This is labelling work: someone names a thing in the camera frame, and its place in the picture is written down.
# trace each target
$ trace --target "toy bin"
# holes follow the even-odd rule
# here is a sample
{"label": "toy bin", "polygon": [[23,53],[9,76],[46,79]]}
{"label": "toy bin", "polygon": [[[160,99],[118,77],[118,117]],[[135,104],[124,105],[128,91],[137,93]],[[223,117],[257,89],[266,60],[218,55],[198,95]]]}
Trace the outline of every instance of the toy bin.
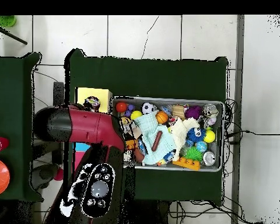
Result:
{"label": "toy bin", "polygon": [[[133,104],[136,110],[141,110],[141,106],[145,102],[154,104],[158,109],[163,105],[175,105],[175,104],[189,104],[190,106],[201,106],[205,104],[214,104],[219,111],[217,116],[217,121],[212,125],[213,131],[216,134],[216,139],[208,143],[208,151],[213,152],[216,155],[215,164],[212,166],[201,165],[199,172],[217,172],[222,168],[223,165],[223,135],[224,135],[224,116],[225,116],[225,105],[219,101],[207,101],[207,100],[182,100],[182,99],[163,99],[163,98],[149,98],[149,97],[128,97],[128,96],[114,96],[109,102],[109,113],[114,116],[119,116],[120,114],[116,111],[116,104],[118,102],[125,102],[127,104]],[[179,170],[190,172],[193,171],[188,168],[177,166],[172,164],[164,164],[161,166],[142,164],[139,162],[124,162],[124,166],[135,166],[136,169],[156,169],[156,170]]]}

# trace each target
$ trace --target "orange lego brick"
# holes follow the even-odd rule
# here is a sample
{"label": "orange lego brick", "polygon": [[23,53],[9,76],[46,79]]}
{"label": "orange lego brick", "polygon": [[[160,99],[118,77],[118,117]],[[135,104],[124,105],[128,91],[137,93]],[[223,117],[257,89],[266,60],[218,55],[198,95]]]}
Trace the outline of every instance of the orange lego brick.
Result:
{"label": "orange lego brick", "polygon": [[200,162],[197,160],[192,160],[192,159],[186,159],[185,157],[181,157],[178,161],[172,161],[172,164],[178,165],[181,167],[185,167],[188,169],[192,169],[195,171],[199,171],[200,169]]}

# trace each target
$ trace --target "orange basketball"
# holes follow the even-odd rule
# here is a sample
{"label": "orange basketball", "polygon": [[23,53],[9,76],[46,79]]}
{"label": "orange basketball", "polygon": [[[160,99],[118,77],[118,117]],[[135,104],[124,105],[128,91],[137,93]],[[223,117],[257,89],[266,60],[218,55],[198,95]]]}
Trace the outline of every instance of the orange basketball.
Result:
{"label": "orange basketball", "polygon": [[168,115],[166,113],[164,113],[163,111],[159,111],[156,114],[156,119],[159,124],[164,124],[168,120]]}

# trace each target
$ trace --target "yellow ball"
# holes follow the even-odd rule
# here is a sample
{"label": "yellow ball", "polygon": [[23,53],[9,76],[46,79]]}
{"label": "yellow ball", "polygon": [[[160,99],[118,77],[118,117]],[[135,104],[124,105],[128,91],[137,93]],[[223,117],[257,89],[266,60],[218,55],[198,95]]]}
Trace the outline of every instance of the yellow ball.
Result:
{"label": "yellow ball", "polygon": [[204,140],[204,142],[210,143],[210,142],[213,142],[215,140],[215,138],[216,138],[215,133],[213,131],[211,131],[210,129],[207,129],[206,136],[203,140]]}
{"label": "yellow ball", "polygon": [[134,120],[138,117],[141,117],[142,116],[142,113],[140,111],[133,111],[132,114],[131,114],[131,120]]}

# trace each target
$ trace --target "green mat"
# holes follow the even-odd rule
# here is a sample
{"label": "green mat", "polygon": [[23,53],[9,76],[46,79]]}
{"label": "green mat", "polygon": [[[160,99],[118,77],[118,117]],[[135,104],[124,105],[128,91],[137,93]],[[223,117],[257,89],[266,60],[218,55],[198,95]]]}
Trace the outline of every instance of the green mat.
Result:
{"label": "green mat", "polygon": [[32,160],[32,76],[40,54],[23,58],[0,57],[0,137],[9,146],[0,152],[0,160],[10,171],[8,188],[0,194],[3,200],[41,201],[30,184]]}
{"label": "green mat", "polygon": [[[69,61],[70,102],[75,88],[108,89],[114,96],[161,97],[225,102],[226,58],[216,61],[185,59],[91,58],[75,49]],[[135,198],[143,200],[212,200],[221,204],[222,170],[196,171],[136,170]]]}

